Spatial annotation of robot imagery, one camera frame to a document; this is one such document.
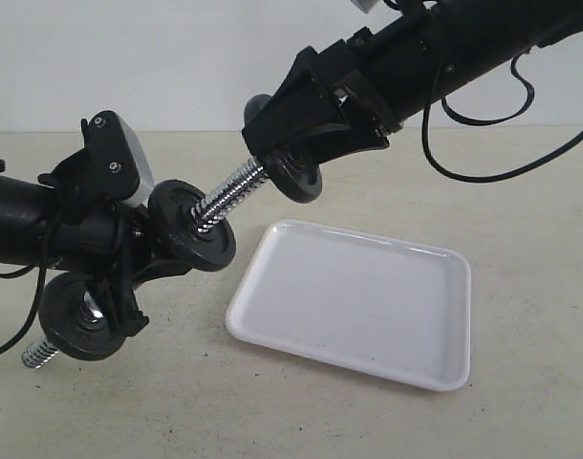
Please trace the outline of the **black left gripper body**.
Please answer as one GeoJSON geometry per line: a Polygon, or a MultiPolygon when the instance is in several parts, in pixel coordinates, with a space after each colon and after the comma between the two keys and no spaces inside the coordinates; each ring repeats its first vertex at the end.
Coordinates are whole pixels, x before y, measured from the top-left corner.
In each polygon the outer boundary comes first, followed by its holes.
{"type": "Polygon", "coordinates": [[[102,273],[112,269],[120,258],[122,242],[142,227],[147,208],[130,208],[106,200],[82,211],[57,206],[47,217],[57,223],[48,244],[50,269],[73,273],[102,273]]]}

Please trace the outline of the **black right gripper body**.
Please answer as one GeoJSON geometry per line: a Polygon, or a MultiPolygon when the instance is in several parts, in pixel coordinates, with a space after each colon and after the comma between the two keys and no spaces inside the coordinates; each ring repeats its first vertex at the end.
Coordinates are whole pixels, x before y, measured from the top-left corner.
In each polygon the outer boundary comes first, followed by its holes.
{"type": "Polygon", "coordinates": [[[308,71],[329,93],[363,102],[389,129],[442,96],[444,23],[400,18],[377,33],[364,28],[318,51],[300,51],[291,74],[308,71]]]}

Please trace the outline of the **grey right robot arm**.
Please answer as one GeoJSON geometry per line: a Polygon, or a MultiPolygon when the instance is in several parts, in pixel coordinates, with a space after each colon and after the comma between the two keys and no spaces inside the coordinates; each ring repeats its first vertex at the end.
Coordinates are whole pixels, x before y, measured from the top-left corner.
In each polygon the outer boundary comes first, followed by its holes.
{"type": "Polygon", "coordinates": [[[581,32],[583,1],[413,2],[377,32],[303,49],[242,136],[253,156],[300,152],[318,164],[385,149],[427,101],[581,32]]]}

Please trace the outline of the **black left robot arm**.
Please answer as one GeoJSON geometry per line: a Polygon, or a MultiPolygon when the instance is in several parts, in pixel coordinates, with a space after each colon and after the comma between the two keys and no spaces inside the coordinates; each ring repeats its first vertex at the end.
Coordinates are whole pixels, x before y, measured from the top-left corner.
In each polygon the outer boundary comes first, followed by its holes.
{"type": "Polygon", "coordinates": [[[191,270],[164,244],[136,182],[53,174],[29,183],[0,175],[0,263],[60,270],[39,320],[53,339],[123,340],[148,323],[134,289],[191,270]]]}

